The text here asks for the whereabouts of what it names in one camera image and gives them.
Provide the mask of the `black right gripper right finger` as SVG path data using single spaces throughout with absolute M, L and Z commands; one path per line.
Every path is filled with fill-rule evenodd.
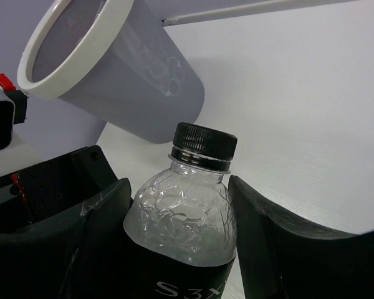
M 374 230 L 312 222 L 237 176 L 228 188 L 246 298 L 374 298 Z

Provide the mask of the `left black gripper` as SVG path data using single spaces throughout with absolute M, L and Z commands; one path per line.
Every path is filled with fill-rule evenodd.
M 98 145 L 1 176 L 0 234 L 50 218 L 116 181 Z

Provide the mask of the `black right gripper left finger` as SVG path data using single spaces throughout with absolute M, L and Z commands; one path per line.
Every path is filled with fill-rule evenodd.
M 59 214 L 0 234 L 0 298 L 120 298 L 130 203 L 130 182 L 122 178 Z

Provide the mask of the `black label clear bottle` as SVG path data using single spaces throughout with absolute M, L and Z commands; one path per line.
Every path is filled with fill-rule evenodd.
M 170 167 L 137 191 L 123 222 L 126 298 L 221 298 L 236 257 L 223 184 L 236 145 L 234 135 L 178 124 Z

